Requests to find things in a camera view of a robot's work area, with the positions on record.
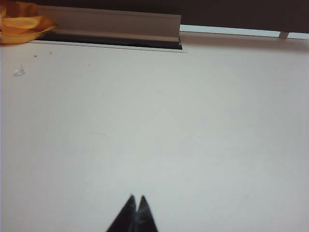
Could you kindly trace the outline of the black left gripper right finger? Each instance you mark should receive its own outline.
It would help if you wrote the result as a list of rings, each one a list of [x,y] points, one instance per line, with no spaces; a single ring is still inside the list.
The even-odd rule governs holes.
[[[143,195],[135,215],[135,232],[158,232],[151,208]]]

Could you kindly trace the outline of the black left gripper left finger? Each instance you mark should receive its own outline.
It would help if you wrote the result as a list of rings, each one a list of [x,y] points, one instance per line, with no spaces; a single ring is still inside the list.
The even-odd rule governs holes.
[[[129,232],[132,229],[136,213],[136,200],[130,195],[116,218],[113,220],[107,232]]]

